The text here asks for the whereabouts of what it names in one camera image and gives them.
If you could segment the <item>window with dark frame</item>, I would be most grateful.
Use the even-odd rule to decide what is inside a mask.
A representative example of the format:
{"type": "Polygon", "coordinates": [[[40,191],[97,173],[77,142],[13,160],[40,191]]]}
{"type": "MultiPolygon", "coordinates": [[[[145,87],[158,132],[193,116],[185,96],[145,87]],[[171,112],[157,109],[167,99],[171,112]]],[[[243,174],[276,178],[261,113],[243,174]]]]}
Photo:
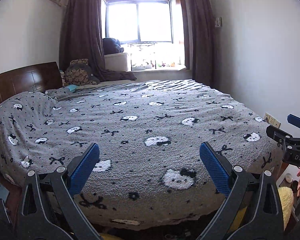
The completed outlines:
{"type": "Polygon", "coordinates": [[[130,71],[190,69],[186,0],[102,0],[102,35],[120,41],[130,71]]]}

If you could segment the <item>dark wooden headboard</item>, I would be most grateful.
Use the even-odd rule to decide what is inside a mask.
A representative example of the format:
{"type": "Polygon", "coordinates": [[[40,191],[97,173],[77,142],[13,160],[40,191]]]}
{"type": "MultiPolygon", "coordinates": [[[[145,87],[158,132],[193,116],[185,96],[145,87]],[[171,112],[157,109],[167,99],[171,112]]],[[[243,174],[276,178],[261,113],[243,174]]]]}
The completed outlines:
{"type": "Polygon", "coordinates": [[[35,64],[0,74],[0,104],[21,92],[44,92],[63,86],[56,62],[35,64]]]}

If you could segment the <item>grey kitty pattern pillow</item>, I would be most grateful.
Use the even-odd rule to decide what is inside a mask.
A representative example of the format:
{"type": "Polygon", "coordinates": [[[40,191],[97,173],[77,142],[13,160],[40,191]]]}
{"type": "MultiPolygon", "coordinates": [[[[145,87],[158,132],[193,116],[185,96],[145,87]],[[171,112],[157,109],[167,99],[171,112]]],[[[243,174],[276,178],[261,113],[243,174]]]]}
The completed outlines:
{"type": "Polygon", "coordinates": [[[29,150],[43,134],[58,101],[42,92],[22,92],[0,104],[0,150],[29,150]]]}

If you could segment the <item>teal small box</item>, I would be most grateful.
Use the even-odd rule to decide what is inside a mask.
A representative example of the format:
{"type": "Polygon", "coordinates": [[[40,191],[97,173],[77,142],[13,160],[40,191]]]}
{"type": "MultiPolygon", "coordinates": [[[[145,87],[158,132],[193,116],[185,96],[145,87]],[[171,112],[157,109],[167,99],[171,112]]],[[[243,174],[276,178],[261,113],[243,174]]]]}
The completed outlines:
{"type": "Polygon", "coordinates": [[[67,85],[66,88],[70,91],[70,92],[74,92],[78,86],[77,85],[67,85]]]}

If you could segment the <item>brown patterned pillow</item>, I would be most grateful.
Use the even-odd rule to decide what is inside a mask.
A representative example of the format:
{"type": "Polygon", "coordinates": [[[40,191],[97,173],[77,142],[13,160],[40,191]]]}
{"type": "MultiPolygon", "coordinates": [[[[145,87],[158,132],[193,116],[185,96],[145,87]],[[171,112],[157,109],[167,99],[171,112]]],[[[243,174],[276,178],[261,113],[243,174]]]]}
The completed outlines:
{"type": "Polygon", "coordinates": [[[93,74],[88,59],[78,59],[70,62],[64,72],[65,85],[98,85],[101,81],[93,74]]]}

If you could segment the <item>yellow fluffy towel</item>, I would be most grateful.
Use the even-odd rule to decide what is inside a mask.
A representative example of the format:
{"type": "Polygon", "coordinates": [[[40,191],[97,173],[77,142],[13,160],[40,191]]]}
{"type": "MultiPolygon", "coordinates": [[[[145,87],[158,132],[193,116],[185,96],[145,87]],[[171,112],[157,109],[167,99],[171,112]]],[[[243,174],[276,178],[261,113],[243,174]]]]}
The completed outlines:
{"type": "Polygon", "coordinates": [[[294,194],[293,194],[293,190],[288,187],[279,187],[278,193],[279,193],[280,202],[282,206],[283,230],[285,230],[292,213],[292,208],[294,204],[294,194]]]}

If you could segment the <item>wall light switch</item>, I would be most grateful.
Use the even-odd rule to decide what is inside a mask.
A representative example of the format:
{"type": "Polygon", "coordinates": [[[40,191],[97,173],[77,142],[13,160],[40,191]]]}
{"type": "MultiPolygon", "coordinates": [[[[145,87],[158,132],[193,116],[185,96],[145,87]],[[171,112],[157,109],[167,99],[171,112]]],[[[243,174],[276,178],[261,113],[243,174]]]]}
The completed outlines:
{"type": "Polygon", "coordinates": [[[215,17],[215,27],[221,28],[223,26],[222,17],[215,17]]]}

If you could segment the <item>brown curtain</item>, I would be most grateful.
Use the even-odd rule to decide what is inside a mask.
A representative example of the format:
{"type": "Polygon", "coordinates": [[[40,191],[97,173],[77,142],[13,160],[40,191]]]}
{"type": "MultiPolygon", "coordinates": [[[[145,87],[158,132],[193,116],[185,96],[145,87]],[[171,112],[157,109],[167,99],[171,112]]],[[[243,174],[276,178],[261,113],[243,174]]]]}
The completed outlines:
{"type": "Polygon", "coordinates": [[[61,27],[59,68],[66,71],[72,60],[88,59],[100,81],[135,81],[132,72],[106,69],[101,27],[101,0],[68,0],[61,27]]]}
{"type": "Polygon", "coordinates": [[[213,86],[216,65],[215,18],[210,0],[190,0],[193,59],[192,78],[213,86]]]}

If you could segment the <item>dark blue clothes bundle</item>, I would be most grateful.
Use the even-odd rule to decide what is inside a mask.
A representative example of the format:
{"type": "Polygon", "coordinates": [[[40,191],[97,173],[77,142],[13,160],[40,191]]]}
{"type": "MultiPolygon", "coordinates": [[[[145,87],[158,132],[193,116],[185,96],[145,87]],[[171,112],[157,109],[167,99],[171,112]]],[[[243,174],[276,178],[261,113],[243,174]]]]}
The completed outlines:
{"type": "Polygon", "coordinates": [[[103,51],[104,55],[123,53],[124,48],[121,47],[121,43],[118,39],[115,38],[103,38],[103,51]]]}

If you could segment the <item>right brown curtain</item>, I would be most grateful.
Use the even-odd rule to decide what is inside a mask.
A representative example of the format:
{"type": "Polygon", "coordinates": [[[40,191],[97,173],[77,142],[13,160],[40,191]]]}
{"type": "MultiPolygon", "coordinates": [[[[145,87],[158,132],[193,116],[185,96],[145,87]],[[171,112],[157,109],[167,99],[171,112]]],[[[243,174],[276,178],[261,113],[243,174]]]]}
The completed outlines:
{"type": "Polygon", "coordinates": [[[213,86],[216,65],[215,18],[210,0],[190,0],[193,59],[192,78],[213,86]]]}

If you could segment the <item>white storage box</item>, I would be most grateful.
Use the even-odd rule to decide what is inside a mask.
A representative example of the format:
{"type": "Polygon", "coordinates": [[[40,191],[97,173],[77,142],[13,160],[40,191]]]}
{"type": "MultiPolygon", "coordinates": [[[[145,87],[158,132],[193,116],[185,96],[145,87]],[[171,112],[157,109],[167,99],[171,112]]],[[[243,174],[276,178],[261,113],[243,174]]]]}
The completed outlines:
{"type": "Polygon", "coordinates": [[[104,56],[105,68],[113,71],[129,71],[128,68],[128,54],[115,53],[104,56]]]}

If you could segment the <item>left brown curtain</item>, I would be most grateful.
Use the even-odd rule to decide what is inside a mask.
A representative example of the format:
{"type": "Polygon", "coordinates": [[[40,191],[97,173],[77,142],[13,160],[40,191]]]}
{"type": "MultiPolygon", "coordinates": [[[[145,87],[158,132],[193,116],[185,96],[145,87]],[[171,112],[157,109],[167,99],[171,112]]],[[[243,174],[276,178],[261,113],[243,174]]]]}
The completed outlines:
{"type": "Polygon", "coordinates": [[[61,27],[59,68],[66,71],[72,60],[88,59],[100,81],[135,81],[132,72],[106,69],[101,27],[101,0],[68,0],[61,27]]]}

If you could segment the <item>grey kitty pattern bedspread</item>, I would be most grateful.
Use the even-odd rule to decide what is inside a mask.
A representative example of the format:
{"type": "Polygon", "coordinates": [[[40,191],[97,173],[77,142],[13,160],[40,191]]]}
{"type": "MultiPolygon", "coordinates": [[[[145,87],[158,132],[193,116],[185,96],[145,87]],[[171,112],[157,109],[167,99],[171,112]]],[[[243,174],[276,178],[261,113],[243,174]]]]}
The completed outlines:
{"type": "Polygon", "coordinates": [[[199,157],[203,142],[248,172],[277,174],[281,166],[281,150],[260,116],[193,80],[44,94],[58,103],[42,136],[29,150],[0,150],[0,171],[21,186],[30,170],[52,172],[98,144],[100,160],[75,198],[95,224],[142,230],[217,210],[224,196],[199,157]]]}

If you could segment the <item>wall power socket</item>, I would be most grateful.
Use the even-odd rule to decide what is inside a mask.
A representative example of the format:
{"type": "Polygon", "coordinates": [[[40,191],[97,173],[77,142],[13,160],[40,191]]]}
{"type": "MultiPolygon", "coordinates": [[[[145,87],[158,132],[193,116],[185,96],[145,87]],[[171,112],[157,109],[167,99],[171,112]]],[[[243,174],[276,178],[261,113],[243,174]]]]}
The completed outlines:
{"type": "Polygon", "coordinates": [[[272,115],[265,113],[264,114],[264,118],[263,118],[268,124],[276,127],[276,128],[280,128],[281,126],[281,122],[279,122],[279,120],[275,119],[272,115]]]}

